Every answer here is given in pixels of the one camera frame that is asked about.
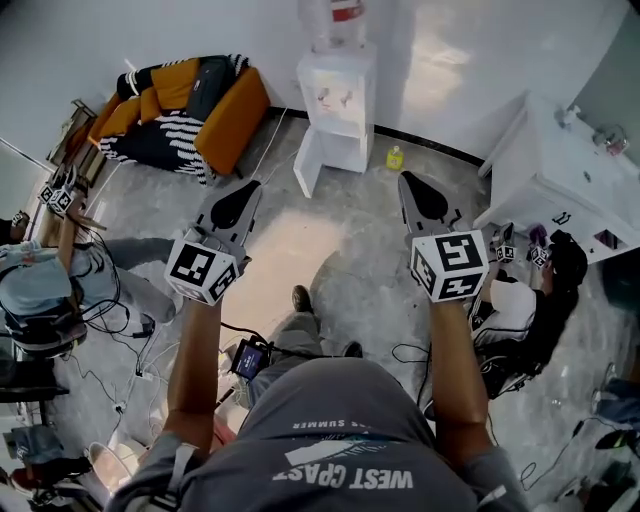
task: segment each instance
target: leg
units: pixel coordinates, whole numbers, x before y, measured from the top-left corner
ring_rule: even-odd
[[[296,286],[292,299],[296,312],[276,329],[275,346],[292,352],[315,356],[322,355],[318,320],[313,314],[309,293],[302,286]],[[253,407],[262,394],[278,378],[307,361],[308,359],[305,357],[274,352],[271,356],[271,366],[262,370],[249,383],[249,406]]]
[[[169,297],[146,279],[127,270],[116,270],[120,278],[123,302],[161,324],[173,320],[176,316],[176,306]]]
[[[167,263],[173,240],[166,238],[122,238],[107,240],[107,249],[111,253],[116,267],[131,270],[143,263],[162,261]]]
[[[637,398],[601,400],[597,414],[616,423],[635,425],[640,423],[640,400]]]
[[[618,398],[640,400],[640,384],[623,379],[611,379],[603,391],[616,395]]]

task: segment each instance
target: cable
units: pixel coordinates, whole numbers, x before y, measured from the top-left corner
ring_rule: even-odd
[[[101,316],[101,317],[100,317],[100,319],[102,320],[102,323],[104,324],[104,328],[105,328],[105,329],[107,329],[107,322],[106,322],[106,320],[104,319],[104,317],[103,317],[103,316]],[[114,334],[113,334],[113,333],[111,333],[111,332],[110,332],[110,333],[109,333],[109,335],[111,336],[111,339],[112,339],[113,341],[115,341],[116,343],[119,343],[120,345],[124,345],[124,346],[125,346],[125,347],[127,347],[131,352],[133,352],[133,353],[136,355],[136,365],[137,365],[137,361],[138,361],[138,359],[140,358],[140,354],[139,354],[136,350],[134,350],[134,349],[131,347],[131,345],[129,345],[127,342],[116,339],[116,337],[114,336]]]
[[[169,345],[167,348],[165,348],[162,352],[160,352],[156,357],[154,357],[151,362],[147,363],[145,365],[144,368],[147,367],[147,365],[152,365],[154,364],[158,359],[160,359],[161,356],[165,355],[167,352],[169,352],[169,350],[171,350],[173,347],[177,347],[178,345],[180,345],[180,342],[177,343],[172,343],[171,345]]]
[[[148,423],[149,423],[149,433],[153,437],[153,425],[151,425],[151,409],[153,408],[153,403],[156,401],[156,399],[158,398],[158,395],[160,394],[160,388],[162,387],[162,381],[164,381],[164,382],[167,382],[167,381],[160,376],[160,370],[158,370],[158,368],[154,364],[150,363],[150,366],[153,369],[155,369],[155,371],[158,373],[158,387],[156,387],[156,392],[153,395],[153,398],[151,399],[151,402],[149,402],[149,410],[148,410],[148,413],[147,413],[147,419],[148,419]]]
[[[426,359],[410,359],[410,360],[401,359],[395,353],[398,347],[410,347],[410,348],[418,349],[421,352],[424,352],[425,354],[427,354],[427,358]],[[427,380],[429,379],[429,364],[431,363],[431,346],[429,346],[429,349],[427,350],[425,348],[419,347],[418,345],[412,345],[410,343],[398,343],[396,346],[394,346],[391,349],[391,355],[396,361],[400,363],[426,363],[426,367],[424,370],[424,378],[422,379],[422,384],[420,384],[420,388],[418,389],[418,395],[416,396],[416,404],[419,406],[420,397],[422,396],[424,387],[427,385]]]
[[[276,126],[276,131],[273,132],[273,135],[271,136],[271,140],[269,141],[269,144],[267,145],[267,149],[264,150],[264,153],[262,153],[262,157],[260,157],[260,160],[258,161],[258,165],[256,166],[256,170],[253,171],[253,174],[251,175],[251,178],[249,178],[249,181],[251,181],[253,179],[253,177],[256,175],[256,173],[258,172],[258,169],[260,169],[260,164],[262,164],[262,160],[264,160],[264,157],[267,156],[267,152],[269,151],[269,148],[271,147],[271,144],[273,144],[273,139],[276,138],[276,134],[278,133],[278,130],[280,129],[280,125],[282,124],[282,120],[284,119],[284,115],[287,113],[287,110],[289,110],[289,108],[285,108],[284,111],[282,112],[282,115],[280,116],[280,121],[278,122],[278,126]]]
[[[261,342],[263,342],[265,345],[269,345],[269,342],[267,340],[265,340],[259,333],[257,333],[256,331],[252,331],[251,329],[245,329],[242,327],[235,327],[233,325],[229,325],[227,323],[224,322],[220,322],[220,325],[222,327],[225,327],[227,329],[231,329],[232,331],[236,331],[236,332],[247,332],[249,334],[253,334],[256,338],[258,338]]]
[[[569,448],[569,445],[571,444],[571,442],[577,437],[577,435],[580,433],[580,431],[582,430],[582,427],[584,426],[584,424],[587,421],[591,421],[591,420],[596,420],[599,423],[602,423],[604,426],[609,427],[611,430],[618,430],[616,427],[614,427],[613,425],[610,425],[609,423],[606,423],[604,421],[602,421],[600,418],[596,417],[596,416],[590,416],[588,418],[585,418],[584,420],[580,420],[578,422],[578,424],[576,425],[576,428],[573,429],[573,434],[571,435],[571,439],[569,439],[569,441],[567,441],[567,444],[565,444],[562,447],[562,450],[560,450],[560,453],[558,454],[558,456],[556,457],[556,460],[553,462],[553,464],[546,470],[544,471],[538,478],[536,478],[533,483],[527,487],[527,485],[525,484],[525,481],[528,480],[529,478],[531,478],[531,476],[533,475],[533,473],[535,472],[536,468],[538,467],[538,465],[535,462],[531,462],[530,464],[528,464],[520,473],[520,484],[522,485],[522,488],[525,490],[525,492],[529,492],[534,485],[536,485],[540,480],[542,480],[542,478],[544,478],[546,475],[548,475],[549,473],[551,473],[551,471],[553,471],[553,469],[558,465],[558,462],[560,462],[560,458],[562,457],[562,455],[564,454],[564,452],[567,450],[567,448]]]
[[[111,431],[111,435],[109,436],[109,439],[107,439],[107,444],[109,444],[109,442],[111,441],[111,438],[113,437],[113,434],[115,434],[116,430],[118,430],[118,427],[120,426],[120,422],[122,421],[123,417],[124,417],[124,414],[121,412],[118,412],[118,421],[116,423],[116,426],[113,427],[113,430]]]
[[[493,442],[498,448],[500,448],[500,443],[498,442],[496,433],[493,431],[493,420],[491,419],[491,413],[487,412],[487,417],[489,418],[489,428],[491,430],[491,435],[493,436]]]
[[[271,170],[271,174],[269,174],[269,176],[267,177],[267,179],[266,179],[266,180],[264,180],[263,185],[266,185],[267,183],[269,183],[269,180],[271,179],[271,177],[273,176],[273,174],[274,174],[278,169],[280,169],[280,167],[282,167],[284,164],[286,164],[292,156],[297,155],[297,154],[298,154],[298,151],[300,151],[300,150],[299,150],[299,149],[296,149],[293,153],[291,153],[291,154],[290,154],[287,158],[285,158],[282,162],[280,162],[279,164],[274,165],[274,166],[273,166],[273,169]]]
[[[100,379],[100,377],[98,377],[93,370],[88,370],[86,373],[82,373],[82,368],[80,368],[80,362],[78,361],[78,358],[76,356],[74,356],[73,354],[69,354],[69,358],[67,359],[67,361],[69,359],[73,359],[76,362],[76,365],[78,365],[78,371],[80,372],[80,377],[82,378],[82,380],[86,379],[88,375],[92,375],[94,379],[96,379],[98,381],[98,383],[100,384],[100,387],[102,388],[102,391],[104,391],[104,394],[107,395],[107,398],[109,399],[109,401],[112,404],[116,404],[116,400],[115,398],[112,398],[111,395],[109,394],[109,392],[107,391],[107,388],[104,385],[104,382],[102,382],[102,380]]]

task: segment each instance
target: black cable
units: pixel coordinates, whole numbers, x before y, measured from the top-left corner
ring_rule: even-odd
[[[102,317],[102,316],[101,316],[101,317],[100,317],[100,319],[102,320],[102,323],[104,324],[104,328],[105,328],[105,329],[107,329],[107,322],[106,322],[106,320],[104,319],[104,317]],[[113,334],[113,333],[111,333],[111,332],[110,332],[110,333],[109,333],[109,335],[111,336],[111,339],[112,339],[113,341],[115,341],[116,343],[119,343],[120,345],[124,345],[125,347],[127,347],[127,348],[129,349],[129,351],[133,352],[133,353],[136,355],[136,367],[137,367],[137,365],[138,365],[138,360],[140,359],[140,354],[138,353],[138,351],[137,351],[137,350],[135,350],[135,349],[133,349],[133,348],[131,347],[131,345],[129,345],[126,341],[122,341],[122,340],[117,339],[117,338],[114,336],[114,334]]]
[[[306,352],[295,352],[293,350],[286,350],[286,349],[283,349],[283,348],[280,348],[280,347],[276,347],[273,342],[268,342],[259,333],[257,333],[256,331],[253,331],[251,329],[247,329],[245,327],[236,327],[234,325],[229,325],[229,324],[227,324],[225,322],[220,322],[220,325],[222,327],[226,327],[227,329],[231,329],[232,331],[246,332],[246,333],[252,334],[256,338],[258,338],[260,343],[263,343],[267,347],[267,349],[269,351],[269,359],[271,359],[271,352],[280,352],[281,354],[284,354],[285,356],[302,357],[304,359],[331,359],[331,358],[334,357],[334,356],[308,354]]]
[[[500,448],[500,443],[498,442],[496,433],[493,431],[493,420],[491,419],[491,413],[487,413],[487,417],[489,418],[489,429],[491,430],[491,435],[493,436],[493,442],[498,448]]]
[[[73,354],[69,354],[69,358],[67,359],[67,361],[69,359],[73,359],[76,362],[76,365],[78,365],[78,371],[80,372],[80,377],[82,378],[82,380],[86,379],[87,376],[92,375],[94,379],[96,379],[98,381],[98,383],[100,384],[100,387],[102,388],[102,391],[104,391],[104,394],[107,395],[107,398],[109,399],[109,401],[112,404],[116,404],[116,400],[115,398],[112,398],[111,395],[109,394],[109,392],[107,391],[107,388],[104,385],[104,382],[102,382],[102,380],[100,379],[100,377],[98,377],[93,370],[87,370],[87,372],[85,372],[84,374],[82,373],[82,368],[80,368],[80,362],[78,361],[78,358],[76,356],[74,356]]]
[[[153,332],[151,334],[149,334],[149,336],[147,337],[147,341],[145,341],[144,345],[142,345],[142,350],[140,351],[140,354],[138,354],[138,359],[136,360],[136,375],[138,377],[140,377],[142,375],[142,359],[143,359],[142,355],[144,354],[144,351],[147,348],[147,345],[151,341],[152,337],[153,337]]]
[[[224,322],[220,322],[220,325],[222,327],[227,328],[227,329],[231,329],[232,331],[246,332],[246,333],[249,333],[249,334],[253,334],[256,338],[258,338],[265,345],[269,344],[269,342],[267,340],[265,340],[259,333],[257,333],[256,331],[252,331],[251,329],[245,329],[245,328],[242,328],[242,327],[235,327],[234,325],[229,325],[229,324],[224,323]]]
[[[96,232],[96,231],[94,231],[94,230],[82,225],[81,223],[79,223],[78,221],[73,219],[71,216],[67,215],[67,218],[69,218],[76,226],[78,226],[79,228],[83,229],[86,233],[88,233],[91,236],[91,239],[94,240],[94,242],[92,242],[92,243],[94,243],[98,247],[101,247],[104,250],[105,254],[109,257],[109,260],[111,261],[111,267],[112,267],[112,270],[113,270],[114,284],[116,286],[116,292],[114,294],[114,298],[113,299],[101,300],[101,301],[97,302],[96,304],[90,306],[89,308],[85,309],[83,311],[82,315],[81,315],[82,319],[85,320],[86,322],[90,322],[92,320],[95,320],[98,316],[102,316],[105,313],[111,311],[116,305],[119,305],[122,308],[124,308],[126,311],[128,311],[128,308],[124,304],[121,304],[119,302],[119,300],[120,300],[120,291],[121,291],[120,278],[119,278],[118,272],[116,270],[116,265],[115,265],[115,263],[113,261],[113,256],[111,255],[111,252],[109,251],[109,248],[107,247],[107,244],[104,241],[104,238],[102,238],[102,236],[98,232]],[[94,237],[96,237],[96,236],[99,239],[99,243],[97,241],[95,241]],[[105,307],[104,309],[102,309],[102,308],[98,309],[98,313],[94,314],[91,318],[89,318],[89,319],[85,318],[85,315],[89,311],[92,311],[93,309],[98,308],[102,304],[109,304],[109,305],[107,307]]]
[[[536,468],[538,467],[538,465],[535,462],[531,462],[530,464],[528,464],[520,473],[520,484],[522,485],[522,488],[525,490],[525,492],[529,492],[534,485],[536,485],[540,480],[542,480],[542,478],[544,478],[545,476],[547,476],[549,473],[551,473],[551,471],[553,471],[553,469],[558,465],[558,462],[560,462],[560,458],[562,457],[562,455],[564,454],[564,452],[567,450],[567,448],[569,448],[569,445],[571,444],[571,442],[577,437],[577,435],[580,433],[580,431],[582,430],[582,427],[584,426],[584,424],[587,421],[591,421],[591,420],[595,420],[599,423],[602,423],[605,427],[609,427],[611,430],[618,430],[616,427],[614,427],[613,425],[606,423],[605,421],[602,421],[600,418],[596,417],[596,416],[590,416],[588,418],[585,418],[584,420],[580,420],[578,422],[578,424],[576,425],[576,428],[573,429],[573,434],[571,435],[571,439],[569,439],[569,441],[567,441],[567,444],[565,444],[562,447],[562,450],[560,450],[560,453],[558,454],[558,456],[556,457],[556,460],[553,462],[553,464],[549,467],[549,469],[547,469],[546,471],[544,471],[538,478],[536,478],[533,483],[527,487],[527,485],[525,484],[525,481],[528,480],[533,473],[535,472]]]
[[[398,347],[416,348],[421,352],[424,352],[425,354],[427,354],[427,358],[426,359],[409,359],[409,360],[402,359],[398,357],[395,353]],[[419,347],[418,345],[412,345],[410,343],[398,343],[391,349],[391,355],[396,361],[403,364],[404,363],[426,363],[426,367],[424,370],[424,378],[422,379],[422,384],[420,384],[420,388],[418,389],[418,395],[416,396],[416,404],[419,406],[420,397],[422,397],[422,392],[424,391],[424,387],[427,385],[427,380],[429,380],[429,364],[431,363],[431,346],[429,346],[429,349],[425,349],[425,348]]]

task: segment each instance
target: black baseboard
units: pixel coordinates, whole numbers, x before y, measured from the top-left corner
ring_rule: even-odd
[[[281,116],[282,112],[284,112],[284,108],[282,107],[269,107],[267,115],[271,117],[277,117]],[[309,115],[304,110],[295,110],[292,108],[287,109],[287,116],[297,117],[299,119],[309,119]],[[417,144],[418,146],[423,146],[425,148],[432,149],[433,151],[438,151],[439,153],[444,153],[445,155],[457,158],[458,160],[462,160],[463,162],[475,165],[476,167],[481,167],[482,164],[484,164],[484,160],[482,160],[482,158],[478,158],[477,156],[470,155],[469,153],[465,153],[464,151],[460,151],[459,149],[455,149],[450,146],[445,146],[444,144],[440,144],[439,142],[425,139],[423,137],[418,137],[417,135],[411,135],[410,133],[401,132],[400,130],[394,130],[392,128],[386,128],[384,126],[376,125],[375,132],[380,135],[385,135],[387,137],[393,137],[394,139],[402,140],[404,142]]]

